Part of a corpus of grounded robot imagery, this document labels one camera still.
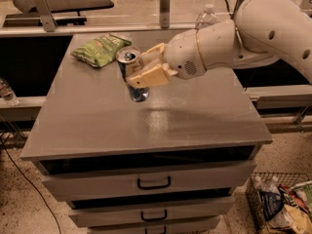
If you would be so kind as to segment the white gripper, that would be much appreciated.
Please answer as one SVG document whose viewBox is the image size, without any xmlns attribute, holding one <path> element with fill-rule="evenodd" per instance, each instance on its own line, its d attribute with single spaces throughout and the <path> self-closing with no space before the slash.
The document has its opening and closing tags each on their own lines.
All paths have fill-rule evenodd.
<svg viewBox="0 0 312 234">
<path fill-rule="evenodd" d="M 190 29 L 176 35 L 166 46 L 160 43 L 140 55 L 142 70 L 126 78 L 136 88 L 167 85 L 171 78 L 192 79 L 206 73 L 197 44 L 197 31 Z"/>
</svg>

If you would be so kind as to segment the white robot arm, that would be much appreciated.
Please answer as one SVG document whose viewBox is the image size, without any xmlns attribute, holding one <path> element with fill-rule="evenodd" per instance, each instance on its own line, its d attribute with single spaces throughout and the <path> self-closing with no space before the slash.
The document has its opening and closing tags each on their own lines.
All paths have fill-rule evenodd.
<svg viewBox="0 0 312 234">
<path fill-rule="evenodd" d="M 291 0 L 245 0 L 233 19 L 190 29 L 140 55 L 128 69 L 134 88 L 193 79 L 217 67 L 245 69 L 281 59 L 312 80 L 312 19 Z"/>
</svg>

